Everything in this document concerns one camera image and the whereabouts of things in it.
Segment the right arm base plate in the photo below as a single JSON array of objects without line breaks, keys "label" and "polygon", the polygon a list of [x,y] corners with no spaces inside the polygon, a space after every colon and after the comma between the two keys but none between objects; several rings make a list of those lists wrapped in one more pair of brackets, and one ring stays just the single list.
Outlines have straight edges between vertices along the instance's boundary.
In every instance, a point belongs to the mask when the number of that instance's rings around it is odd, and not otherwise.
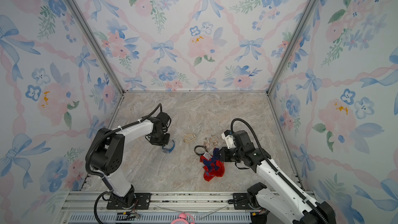
[{"label": "right arm base plate", "polygon": [[228,200],[228,205],[232,205],[235,210],[248,210],[248,211],[270,211],[269,206],[266,206],[266,202],[262,201],[260,197],[264,197],[265,194],[260,192],[256,195],[251,193],[234,193],[232,199]]}]

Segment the blue strap watch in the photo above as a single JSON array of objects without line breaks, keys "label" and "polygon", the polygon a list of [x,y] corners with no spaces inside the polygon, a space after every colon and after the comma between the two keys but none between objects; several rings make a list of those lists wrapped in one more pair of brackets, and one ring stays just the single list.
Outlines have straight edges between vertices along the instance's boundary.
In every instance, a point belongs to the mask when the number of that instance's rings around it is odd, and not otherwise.
[{"label": "blue strap watch", "polygon": [[175,141],[171,140],[169,143],[162,147],[162,151],[164,153],[171,153],[175,148]]}]

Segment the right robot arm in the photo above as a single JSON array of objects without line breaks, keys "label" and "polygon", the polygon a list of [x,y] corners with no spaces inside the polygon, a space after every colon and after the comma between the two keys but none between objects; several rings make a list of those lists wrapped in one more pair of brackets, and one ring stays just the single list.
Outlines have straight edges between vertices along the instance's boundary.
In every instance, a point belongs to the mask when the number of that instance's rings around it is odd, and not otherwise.
[{"label": "right robot arm", "polygon": [[318,202],[290,179],[262,147],[256,148],[246,131],[227,130],[221,161],[243,162],[270,186],[256,183],[247,190],[250,207],[264,208],[285,224],[334,224],[336,214],[327,202]]}]

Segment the gold bracelet watch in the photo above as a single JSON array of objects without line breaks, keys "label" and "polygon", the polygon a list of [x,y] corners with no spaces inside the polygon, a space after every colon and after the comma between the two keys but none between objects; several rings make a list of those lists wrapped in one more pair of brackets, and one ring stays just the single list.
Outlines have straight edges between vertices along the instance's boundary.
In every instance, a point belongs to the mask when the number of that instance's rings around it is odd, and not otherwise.
[{"label": "gold bracelet watch", "polygon": [[210,143],[213,146],[217,146],[218,145],[218,137],[216,135],[212,135],[209,139]]}]

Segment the red blue patterned cloth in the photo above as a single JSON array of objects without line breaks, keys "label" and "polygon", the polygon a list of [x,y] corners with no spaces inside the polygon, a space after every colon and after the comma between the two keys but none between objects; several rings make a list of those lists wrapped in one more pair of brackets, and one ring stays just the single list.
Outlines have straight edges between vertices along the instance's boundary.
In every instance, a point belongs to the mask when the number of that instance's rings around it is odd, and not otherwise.
[{"label": "red blue patterned cloth", "polygon": [[214,177],[223,177],[225,174],[224,163],[220,161],[220,149],[214,148],[211,159],[207,160],[200,156],[200,162],[204,165],[204,179],[211,181]]}]

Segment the small gold watch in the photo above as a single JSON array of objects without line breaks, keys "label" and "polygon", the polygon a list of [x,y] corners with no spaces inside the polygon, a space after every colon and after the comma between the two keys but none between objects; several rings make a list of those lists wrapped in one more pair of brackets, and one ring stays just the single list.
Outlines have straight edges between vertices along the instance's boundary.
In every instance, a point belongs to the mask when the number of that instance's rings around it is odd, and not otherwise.
[{"label": "small gold watch", "polygon": [[204,139],[204,147],[205,147],[206,149],[210,149],[210,141],[209,141],[208,138],[205,138],[205,139]]}]

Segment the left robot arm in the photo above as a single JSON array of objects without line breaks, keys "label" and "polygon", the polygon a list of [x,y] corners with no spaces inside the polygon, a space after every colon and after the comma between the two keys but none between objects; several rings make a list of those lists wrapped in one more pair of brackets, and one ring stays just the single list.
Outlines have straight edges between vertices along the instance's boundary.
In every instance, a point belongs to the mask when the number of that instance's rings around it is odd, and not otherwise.
[{"label": "left robot arm", "polygon": [[95,135],[85,158],[85,169],[89,175],[98,176],[110,191],[109,209],[132,209],[138,201],[133,185],[122,172],[121,164],[125,144],[140,137],[165,153],[175,148],[168,133],[171,117],[160,112],[157,116],[144,118],[116,129],[101,128]]}]

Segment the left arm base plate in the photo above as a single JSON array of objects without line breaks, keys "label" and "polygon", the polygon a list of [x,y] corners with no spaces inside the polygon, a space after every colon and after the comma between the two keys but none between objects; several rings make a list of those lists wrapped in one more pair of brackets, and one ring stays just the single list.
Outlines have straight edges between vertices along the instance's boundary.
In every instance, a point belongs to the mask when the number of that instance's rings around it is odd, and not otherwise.
[{"label": "left arm base plate", "polygon": [[110,210],[148,210],[150,199],[151,193],[133,193],[127,194],[125,197],[119,197],[112,193],[106,208]]}]

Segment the black watch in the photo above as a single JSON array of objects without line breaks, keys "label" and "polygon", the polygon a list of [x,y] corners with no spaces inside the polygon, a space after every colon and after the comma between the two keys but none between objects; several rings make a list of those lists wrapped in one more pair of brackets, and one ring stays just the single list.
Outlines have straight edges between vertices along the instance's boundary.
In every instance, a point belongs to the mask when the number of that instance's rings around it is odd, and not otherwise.
[{"label": "black watch", "polygon": [[207,148],[203,145],[197,145],[194,148],[194,152],[197,156],[203,156],[207,152]]}]

